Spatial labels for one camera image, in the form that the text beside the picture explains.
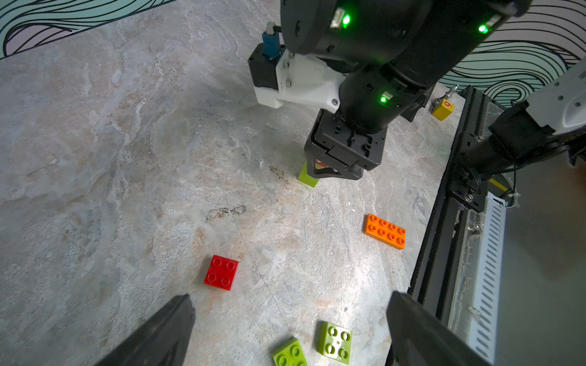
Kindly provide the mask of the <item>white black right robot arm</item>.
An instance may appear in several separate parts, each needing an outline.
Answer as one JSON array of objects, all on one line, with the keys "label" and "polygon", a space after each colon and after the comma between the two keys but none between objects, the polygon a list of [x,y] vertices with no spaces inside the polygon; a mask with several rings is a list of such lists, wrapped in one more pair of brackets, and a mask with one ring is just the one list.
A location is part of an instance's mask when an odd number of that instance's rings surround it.
[{"label": "white black right robot arm", "polygon": [[286,47],[345,75],[305,144],[313,178],[357,180],[382,161],[388,126],[528,1],[283,1]]}]

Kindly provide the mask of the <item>small metal chess piece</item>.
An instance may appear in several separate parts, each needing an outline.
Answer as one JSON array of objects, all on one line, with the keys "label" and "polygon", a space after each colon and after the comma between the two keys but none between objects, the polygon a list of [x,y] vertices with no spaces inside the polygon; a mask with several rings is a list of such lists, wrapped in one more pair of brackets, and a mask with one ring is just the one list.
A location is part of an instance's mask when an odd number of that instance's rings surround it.
[{"label": "small metal chess piece", "polygon": [[457,92],[458,88],[459,88],[459,85],[455,85],[455,86],[451,87],[451,88],[450,88],[450,89],[449,89],[449,90],[446,92],[445,98],[446,98],[446,99],[450,99],[450,98],[451,98],[451,97],[452,97],[452,96],[453,96],[453,95],[454,95],[454,94]]}]

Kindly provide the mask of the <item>small green lego brick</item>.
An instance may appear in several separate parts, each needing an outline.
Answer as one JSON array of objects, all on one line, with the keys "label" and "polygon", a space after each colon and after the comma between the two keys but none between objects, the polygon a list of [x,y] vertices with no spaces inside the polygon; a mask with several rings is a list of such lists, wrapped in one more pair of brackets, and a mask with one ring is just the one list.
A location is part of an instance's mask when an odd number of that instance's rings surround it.
[{"label": "small green lego brick", "polygon": [[320,322],[317,351],[324,357],[349,365],[353,332],[342,326]]},{"label": "small green lego brick", "polygon": [[308,361],[298,339],[292,337],[273,352],[276,366],[308,366]]}]

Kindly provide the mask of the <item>long green lego brick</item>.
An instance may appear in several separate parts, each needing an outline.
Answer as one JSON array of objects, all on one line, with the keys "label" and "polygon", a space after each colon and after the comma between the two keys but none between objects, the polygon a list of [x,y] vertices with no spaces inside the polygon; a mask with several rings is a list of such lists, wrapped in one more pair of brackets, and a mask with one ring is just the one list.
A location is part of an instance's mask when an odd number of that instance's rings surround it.
[{"label": "long green lego brick", "polygon": [[304,163],[302,166],[302,170],[298,175],[298,181],[300,181],[301,183],[311,187],[311,188],[315,188],[317,183],[319,183],[319,179],[318,178],[313,178],[308,174],[308,165],[307,163]]}]

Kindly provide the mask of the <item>yellow numbered cube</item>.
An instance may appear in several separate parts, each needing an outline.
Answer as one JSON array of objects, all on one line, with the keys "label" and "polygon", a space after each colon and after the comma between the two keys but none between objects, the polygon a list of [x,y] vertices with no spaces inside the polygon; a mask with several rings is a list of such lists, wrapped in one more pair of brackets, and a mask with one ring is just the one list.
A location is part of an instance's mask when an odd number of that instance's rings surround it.
[{"label": "yellow numbered cube", "polygon": [[448,99],[442,99],[433,109],[432,115],[438,120],[445,120],[455,109],[455,106]]}]

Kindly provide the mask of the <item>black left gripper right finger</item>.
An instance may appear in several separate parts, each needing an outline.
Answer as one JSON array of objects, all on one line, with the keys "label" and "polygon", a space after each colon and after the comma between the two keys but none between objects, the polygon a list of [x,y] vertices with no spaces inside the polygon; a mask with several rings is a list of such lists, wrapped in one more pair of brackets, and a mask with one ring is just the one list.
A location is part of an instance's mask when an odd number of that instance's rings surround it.
[{"label": "black left gripper right finger", "polygon": [[390,365],[487,365],[406,293],[392,293],[387,309]]}]

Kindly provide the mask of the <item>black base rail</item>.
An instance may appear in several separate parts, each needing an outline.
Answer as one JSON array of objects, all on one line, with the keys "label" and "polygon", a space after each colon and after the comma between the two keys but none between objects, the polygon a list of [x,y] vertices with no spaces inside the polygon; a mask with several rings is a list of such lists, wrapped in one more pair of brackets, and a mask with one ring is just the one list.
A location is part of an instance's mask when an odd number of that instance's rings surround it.
[{"label": "black base rail", "polygon": [[506,210],[514,193],[490,180],[514,168],[511,151],[491,125],[502,107],[473,87],[427,225],[409,289],[387,309],[390,365],[491,365]]}]

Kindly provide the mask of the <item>orange lego plate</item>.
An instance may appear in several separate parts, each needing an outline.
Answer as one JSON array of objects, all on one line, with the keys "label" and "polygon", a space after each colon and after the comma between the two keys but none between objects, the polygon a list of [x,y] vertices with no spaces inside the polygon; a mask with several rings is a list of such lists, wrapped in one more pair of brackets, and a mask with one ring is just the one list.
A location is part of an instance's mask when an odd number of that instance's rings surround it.
[{"label": "orange lego plate", "polygon": [[398,250],[403,250],[406,246],[406,229],[371,213],[366,215],[363,233]]}]

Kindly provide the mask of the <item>red lego brick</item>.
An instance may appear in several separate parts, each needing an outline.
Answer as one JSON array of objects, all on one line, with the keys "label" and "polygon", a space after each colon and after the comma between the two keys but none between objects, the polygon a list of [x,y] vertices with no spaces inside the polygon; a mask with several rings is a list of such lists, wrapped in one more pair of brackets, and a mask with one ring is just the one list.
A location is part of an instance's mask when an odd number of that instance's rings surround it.
[{"label": "red lego brick", "polygon": [[323,164],[321,161],[319,160],[315,160],[315,166],[317,169],[327,169],[328,166]]},{"label": "red lego brick", "polygon": [[233,286],[239,262],[214,255],[204,278],[204,284],[230,291]]}]

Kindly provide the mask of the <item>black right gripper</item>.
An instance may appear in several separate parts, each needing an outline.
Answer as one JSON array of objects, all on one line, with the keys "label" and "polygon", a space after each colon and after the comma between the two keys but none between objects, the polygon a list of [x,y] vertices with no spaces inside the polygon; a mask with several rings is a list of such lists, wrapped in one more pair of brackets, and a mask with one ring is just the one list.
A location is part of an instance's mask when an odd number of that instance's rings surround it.
[{"label": "black right gripper", "polygon": [[[304,147],[308,174],[318,179],[361,179],[363,172],[381,164],[387,130],[360,134],[339,115],[320,109]],[[315,160],[328,168],[317,169]]]}]

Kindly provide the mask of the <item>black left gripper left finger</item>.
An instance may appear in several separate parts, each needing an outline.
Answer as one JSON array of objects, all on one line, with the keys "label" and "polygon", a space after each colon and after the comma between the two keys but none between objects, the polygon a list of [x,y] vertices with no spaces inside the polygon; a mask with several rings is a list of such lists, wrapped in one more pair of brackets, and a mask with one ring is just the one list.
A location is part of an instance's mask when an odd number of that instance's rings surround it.
[{"label": "black left gripper left finger", "polygon": [[177,295],[97,364],[182,366],[194,324],[189,295]]}]

